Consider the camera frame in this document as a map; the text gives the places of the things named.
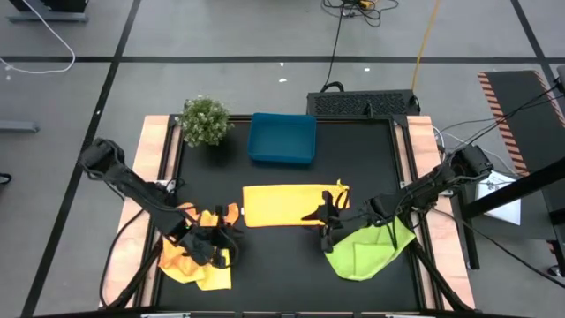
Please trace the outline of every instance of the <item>gray floor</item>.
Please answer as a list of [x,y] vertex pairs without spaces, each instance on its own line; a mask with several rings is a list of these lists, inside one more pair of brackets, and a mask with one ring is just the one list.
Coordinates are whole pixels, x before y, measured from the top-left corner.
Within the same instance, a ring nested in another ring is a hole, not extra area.
[[[79,57],[111,57],[132,0],[91,0],[87,24],[53,24]],[[565,57],[560,32],[565,4],[522,0],[548,57]],[[345,20],[337,55],[414,57],[433,0],[403,0],[383,14],[377,29]],[[13,13],[0,3],[0,16]],[[124,55],[128,57],[328,56],[337,19],[318,0],[142,0]],[[0,19],[0,56],[65,56],[64,47],[40,24]],[[535,57],[509,0],[446,0],[427,45],[427,57]],[[18,64],[44,70],[63,64]],[[348,90],[407,88],[414,64],[338,63],[332,79]],[[78,63],[65,74],[0,79],[0,118],[36,120],[35,135],[0,134],[0,170],[15,179],[0,189],[0,309],[20,315],[46,241],[61,206],[80,145],[106,78],[109,63]],[[416,93],[437,127],[491,117],[478,72],[536,70],[538,64],[423,64]],[[256,111],[300,114],[308,92],[320,90],[327,63],[218,63],[119,65],[97,135],[115,140],[131,164],[142,120],[181,110],[187,98],[210,95],[235,114]],[[0,78],[6,73],[0,71]],[[483,127],[451,132],[465,138]],[[449,145],[455,142],[447,139]],[[493,131],[478,144],[509,155]],[[500,163],[493,158],[498,169]],[[45,282],[36,314],[95,309],[97,288],[121,202],[104,185],[81,180]],[[540,269],[553,265],[546,243],[503,240]],[[478,241],[482,269],[470,272],[477,307],[489,313],[537,317],[565,312],[563,290],[543,281],[496,247]]]

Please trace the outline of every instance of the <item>green cloth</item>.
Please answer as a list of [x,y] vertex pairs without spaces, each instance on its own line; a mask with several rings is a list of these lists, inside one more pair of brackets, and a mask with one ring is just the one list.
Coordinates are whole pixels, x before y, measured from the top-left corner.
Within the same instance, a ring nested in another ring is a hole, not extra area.
[[345,279],[362,281],[372,278],[393,261],[416,236],[395,219],[398,248],[392,245],[387,226],[369,226],[351,233],[326,253],[335,273]]

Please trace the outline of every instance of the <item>small white flowers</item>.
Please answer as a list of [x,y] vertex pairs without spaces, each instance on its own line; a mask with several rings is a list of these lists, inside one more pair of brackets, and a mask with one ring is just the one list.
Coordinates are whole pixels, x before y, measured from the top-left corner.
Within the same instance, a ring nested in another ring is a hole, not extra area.
[[218,145],[233,124],[228,123],[229,112],[223,104],[198,95],[196,100],[186,100],[183,113],[175,117],[180,125],[184,140],[189,147],[201,142]]

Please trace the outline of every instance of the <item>blue bin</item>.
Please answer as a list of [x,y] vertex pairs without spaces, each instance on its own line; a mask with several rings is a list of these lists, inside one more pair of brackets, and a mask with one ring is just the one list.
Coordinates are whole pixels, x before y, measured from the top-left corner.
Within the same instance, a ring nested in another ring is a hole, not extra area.
[[316,154],[316,118],[253,114],[247,153],[256,161],[311,163]]

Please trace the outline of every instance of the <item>orange cloth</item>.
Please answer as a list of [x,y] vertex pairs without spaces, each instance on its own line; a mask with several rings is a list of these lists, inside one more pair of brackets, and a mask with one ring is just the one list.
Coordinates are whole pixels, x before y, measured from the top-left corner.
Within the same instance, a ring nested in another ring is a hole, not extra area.
[[[186,213],[196,220],[200,218],[200,226],[216,226],[218,224],[218,216],[213,216],[208,210],[198,214],[196,208],[191,203],[184,203],[179,208],[186,208]],[[238,218],[239,208],[236,203],[231,203],[228,206],[228,214],[224,217],[224,221],[234,224]],[[200,266],[190,256],[183,256],[183,253],[186,251],[181,246],[174,246],[165,238],[162,239],[162,243],[163,249],[161,259],[159,260],[159,268],[167,276],[183,284],[197,282],[199,288],[203,291],[231,288],[229,268],[217,269],[211,264]],[[229,264],[230,253],[228,249],[222,250],[222,256],[226,258],[226,262]]]

